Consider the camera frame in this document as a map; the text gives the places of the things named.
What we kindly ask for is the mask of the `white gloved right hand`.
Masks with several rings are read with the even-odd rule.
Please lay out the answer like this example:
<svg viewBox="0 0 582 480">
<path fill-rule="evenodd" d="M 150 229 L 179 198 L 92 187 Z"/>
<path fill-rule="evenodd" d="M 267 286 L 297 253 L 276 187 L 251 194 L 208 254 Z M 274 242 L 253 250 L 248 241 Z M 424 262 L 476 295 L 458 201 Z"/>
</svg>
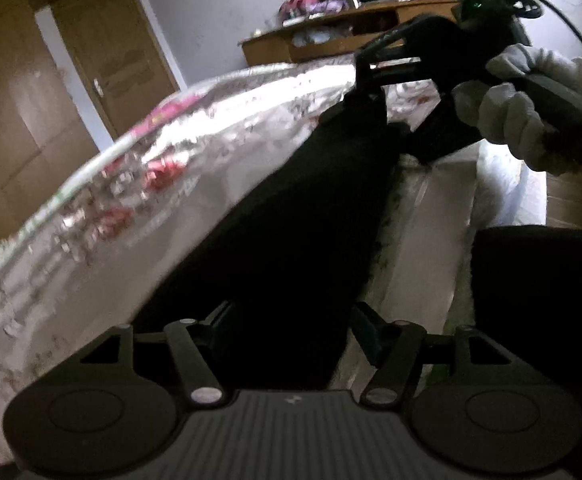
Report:
<svg viewBox="0 0 582 480">
<path fill-rule="evenodd" d="M 534 171 L 560 176 L 582 172 L 582 126 L 554 126 L 537 113 L 527 93 L 512 84 L 514 78 L 537 72 L 582 97 L 582 58 L 566 58 L 555 50 L 512 44 L 486 65 L 500 84 L 486 87 L 477 81 L 454 89 L 457 114 L 493 144 Z"/>
</svg>

